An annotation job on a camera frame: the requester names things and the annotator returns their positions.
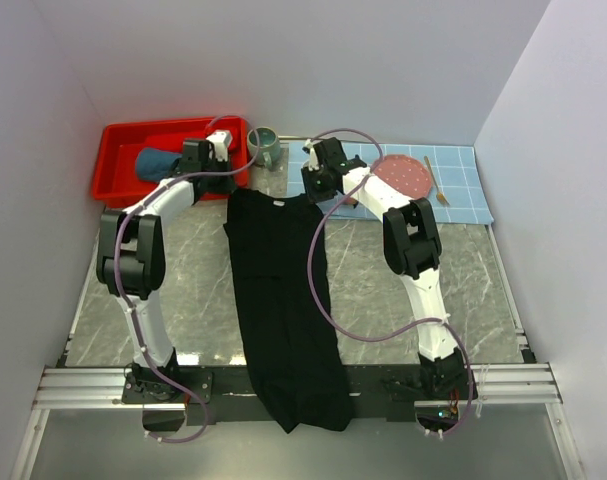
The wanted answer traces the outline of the black t shirt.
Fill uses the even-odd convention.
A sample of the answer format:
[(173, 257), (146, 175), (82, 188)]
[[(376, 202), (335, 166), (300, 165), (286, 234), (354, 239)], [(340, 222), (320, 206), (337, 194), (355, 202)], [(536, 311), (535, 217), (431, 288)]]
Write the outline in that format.
[(250, 382), (287, 432), (341, 432), (354, 416), (331, 311), (321, 210), (306, 196), (238, 189), (224, 225)]

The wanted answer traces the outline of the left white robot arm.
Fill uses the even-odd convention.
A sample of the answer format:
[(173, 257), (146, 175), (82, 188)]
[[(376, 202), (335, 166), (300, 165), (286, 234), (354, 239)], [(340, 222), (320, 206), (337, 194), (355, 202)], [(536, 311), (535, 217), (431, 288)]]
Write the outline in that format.
[(229, 149), (232, 134), (216, 130), (183, 142), (166, 178), (137, 203), (101, 215), (96, 275), (117, 298), (135, 345), (134, 363), (153, 369), (146, 390), (161, 402), (180, 393), (182, 378), (167, 367), (175, 362), (160, 304), (166, 273), (163, 228), (206, 194), (236, 188)]

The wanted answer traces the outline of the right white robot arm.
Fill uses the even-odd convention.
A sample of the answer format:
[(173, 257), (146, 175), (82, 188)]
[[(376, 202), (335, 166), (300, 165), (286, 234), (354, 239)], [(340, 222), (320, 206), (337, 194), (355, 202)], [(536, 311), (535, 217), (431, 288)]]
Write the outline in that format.
[(400, 277), (417, 322), (419, 358), (437, 362), (459, 349), (448, 328), (440, 287), (442, 244), (431, 203), (426, 167), (403, 154), (380, 154), (372, 165), (348, 158), (335, 137), (305, 141), (301, 168), (305, 193), (314, 203), (354, 200), (382, 223), (383, 253)]

